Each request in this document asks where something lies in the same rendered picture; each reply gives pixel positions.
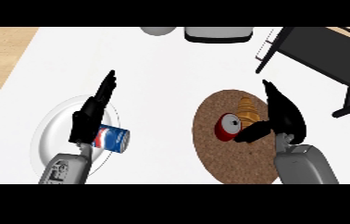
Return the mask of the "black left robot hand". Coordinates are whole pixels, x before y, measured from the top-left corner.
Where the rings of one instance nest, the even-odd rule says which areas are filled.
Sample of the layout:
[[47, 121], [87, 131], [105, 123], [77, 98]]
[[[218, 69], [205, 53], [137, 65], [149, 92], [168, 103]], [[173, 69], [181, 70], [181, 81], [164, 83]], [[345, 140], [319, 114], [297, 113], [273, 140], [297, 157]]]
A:
[[81, 109], [72, 114], [72, 128], [68, 138], [71, 143], [93, 142], [102, 124], [103, 110], [106, 108], [115, 87], [115, 71], [110, 70], [105, 76], [96, 94], [87, 98]]

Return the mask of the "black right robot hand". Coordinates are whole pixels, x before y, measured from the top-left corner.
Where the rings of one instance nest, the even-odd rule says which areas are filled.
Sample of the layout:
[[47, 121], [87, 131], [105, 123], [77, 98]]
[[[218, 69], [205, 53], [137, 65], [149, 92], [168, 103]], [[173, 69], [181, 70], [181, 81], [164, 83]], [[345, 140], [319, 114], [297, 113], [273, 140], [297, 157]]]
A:
[[274, 134], [292, 134], [291, 144], [300, 144], [305, 137], [304, 117], [298, 107], [279, 92], [271, 82], [263, 81], [267, 94], [267, 120], [254, 122], [237, 133], [233, 140], [240, 143], [251, 143], [266, 137], [271, 132]]

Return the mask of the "golden brown croissant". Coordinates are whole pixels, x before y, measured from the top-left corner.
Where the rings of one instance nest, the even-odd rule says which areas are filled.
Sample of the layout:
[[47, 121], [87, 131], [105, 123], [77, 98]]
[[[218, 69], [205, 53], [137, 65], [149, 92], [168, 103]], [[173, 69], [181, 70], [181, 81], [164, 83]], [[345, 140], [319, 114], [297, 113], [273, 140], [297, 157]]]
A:
[[248, 97], [240, 98], [240, 101], [237, 103], [236, 116], [240, 119], [242, 128], [246, 128], [260, 120], [257, 108]]

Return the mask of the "round brown cork placemat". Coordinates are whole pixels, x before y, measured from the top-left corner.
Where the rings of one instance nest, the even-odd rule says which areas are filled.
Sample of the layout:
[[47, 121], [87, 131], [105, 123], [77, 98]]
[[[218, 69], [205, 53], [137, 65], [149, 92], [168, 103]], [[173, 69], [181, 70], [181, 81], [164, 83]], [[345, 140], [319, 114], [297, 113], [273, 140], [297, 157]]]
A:
[[255, 95], [239, 90], [211, 94], [193, 116], [193, 147], [206, 171], [221, 183], [270, 184], [277, 179], [274, 133], [252, 143], [221, 142], [214, 135], [217, 120], [236, 111], [243, 96], [251, 99], [260, 120], [267, 120], [267, 103]]

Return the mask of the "blue soda can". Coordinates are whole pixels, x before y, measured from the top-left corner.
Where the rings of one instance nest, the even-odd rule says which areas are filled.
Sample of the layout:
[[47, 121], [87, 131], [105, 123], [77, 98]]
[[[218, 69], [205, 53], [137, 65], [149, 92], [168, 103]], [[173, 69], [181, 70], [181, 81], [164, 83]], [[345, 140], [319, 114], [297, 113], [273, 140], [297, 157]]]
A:
[[130, 141], [130, 131], [108, 125], [100, 125], [91, 145], [103, 150], [122, 153]]

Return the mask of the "white round plate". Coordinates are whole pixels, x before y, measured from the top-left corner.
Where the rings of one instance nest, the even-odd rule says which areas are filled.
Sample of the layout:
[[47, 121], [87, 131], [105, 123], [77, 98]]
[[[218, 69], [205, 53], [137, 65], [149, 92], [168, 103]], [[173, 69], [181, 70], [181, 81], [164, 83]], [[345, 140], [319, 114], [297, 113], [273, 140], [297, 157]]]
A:
[[[72, 127], [72, 113], [81, 110], [88, 96], [81, 95], [60, 102], [46, 114], [37, 127], [29, 145], [29, 161], [38, 177], [41, 177], [46, 165], [54, 155], [59, 153], [77, 155], [81, 151], [78, 146], [68, 142], [68, 138]], [[119, 127], [119, 115], [110, 103], [108, 103], [103, 110], [102, 124]], [[88, 176], [102, 168], [110, 155], [110, 151], [93, 147]]]

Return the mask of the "red soda can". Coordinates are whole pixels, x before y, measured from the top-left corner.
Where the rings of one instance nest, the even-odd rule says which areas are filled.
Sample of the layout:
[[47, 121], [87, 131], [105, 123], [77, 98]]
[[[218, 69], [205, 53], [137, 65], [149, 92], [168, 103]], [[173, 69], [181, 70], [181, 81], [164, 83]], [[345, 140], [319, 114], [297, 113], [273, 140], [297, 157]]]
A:
[[223, 142], [232, 140], [242, 130], [240, 119], [235, 114], [226, 113], [215, 122], [214, 135]]

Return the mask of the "grey round object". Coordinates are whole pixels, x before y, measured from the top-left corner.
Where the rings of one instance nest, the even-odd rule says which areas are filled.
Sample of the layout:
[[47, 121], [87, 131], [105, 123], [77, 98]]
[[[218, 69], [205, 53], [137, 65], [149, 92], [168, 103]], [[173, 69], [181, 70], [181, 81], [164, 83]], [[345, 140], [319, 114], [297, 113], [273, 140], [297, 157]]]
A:
[[168, 34], [175, 28], [174, 27], [141, 27], [141, 31], [153, 36], [161, 36]]

